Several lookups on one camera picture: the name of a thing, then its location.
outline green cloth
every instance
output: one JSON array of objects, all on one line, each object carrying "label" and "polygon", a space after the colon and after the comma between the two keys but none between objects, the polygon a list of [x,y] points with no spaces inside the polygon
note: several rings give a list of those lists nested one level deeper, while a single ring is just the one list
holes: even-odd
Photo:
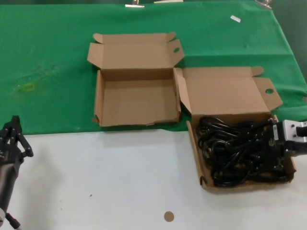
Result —
[{"label": "green cloth", "polygon": [[[237,23],[231,15],[241,19]],[[96,71],[87,62],[94,33],[176,31],[181,67],[263,66],[284,104],[280,120],[307,119],[307,85],[270,10],[254,2],[0,6],[0,124],[19,115],[26,134],[99,131],[92,122]],[[175,125],[186,130],[187,114]],[[126,130],[144,127],[116,127]]]}]

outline open cardboard box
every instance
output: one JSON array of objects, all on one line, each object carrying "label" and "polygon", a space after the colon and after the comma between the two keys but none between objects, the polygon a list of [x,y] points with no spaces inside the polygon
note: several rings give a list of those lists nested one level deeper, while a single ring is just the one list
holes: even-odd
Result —
[{"label": "open cardboard box", "polygon": [[100,68],[94,114],[101,127],[178,122],[176,33],[94,34],[88,61]]},{"label": "open cardboard box", "polygon": [[[226,123],[247,120],[263,121],[272,117],[271,110],[283,102],[268,78],[258,77],[262,67],[221,67],[175,69],[182,103],[191,112],[188,122],[200,184],[204,189],[252,189],[272,184],[247,181],[232,188],[215,187],[210,167],[197,146],[195,128],[204,115],[213,115]],[[292,159],[284,162],[287,183],[294,177]]]}]

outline brown circular dot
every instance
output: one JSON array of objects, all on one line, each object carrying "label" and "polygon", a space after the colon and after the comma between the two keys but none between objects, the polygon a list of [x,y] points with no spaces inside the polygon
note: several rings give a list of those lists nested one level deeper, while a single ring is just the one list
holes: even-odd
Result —
[{"label": "brown circular dot", "polygon": [[164,214],[164,219],[167,221],[167,222],[172,222],[174,220],[174,214],[170,211],[166,212]]}]

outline cardboard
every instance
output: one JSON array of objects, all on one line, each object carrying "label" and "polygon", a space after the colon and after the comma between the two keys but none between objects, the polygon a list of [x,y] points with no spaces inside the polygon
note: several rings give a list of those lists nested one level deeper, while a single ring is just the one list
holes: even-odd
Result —
[{"label": "cardboard", "polygon": [[88,61],[99,67],[94,115],[101,127],[178,122],[173,67],[184,57],[174,32],[94,34]]},{"label": "cardboard", "polygon": [[[231,188],[215,187],[210,167],[197,146],[195,128],[204,115],[227,123],[246,120],[263,121],[272,117],[271,110],[283,104],[270,79],[258,77],[262,67],[218,67],[175,69],[182,103],[191,112],[187,122],[200,184],[204,189],[237,190],[268,188],[276,184],[248,181]],[[296,171],[292,159],[284,163],[288,181]]]}]

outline white surface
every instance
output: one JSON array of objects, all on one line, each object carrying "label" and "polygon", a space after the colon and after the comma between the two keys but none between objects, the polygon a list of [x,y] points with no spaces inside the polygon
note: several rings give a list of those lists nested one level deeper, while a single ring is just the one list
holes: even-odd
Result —
[{"label": "white surface", "polygon": [[[305,230],[307,157],[291,184],[213,194],[198,181],[187,132],[26,137],[9,212],[23,230]],[[164,220],[172,211],[173,222]],[[1,230],[12,230],[6,221]]]},{"label": "white surface", "polygon": [[235,17],[235,16],[233,16],[233,15],[231,15],[231,17],[230,17],[232,20],[235,20],[236,22],[238,22],[238,23],[240,23],[241,22],[241,19],[240,18],[238,18],[238,17]]}]

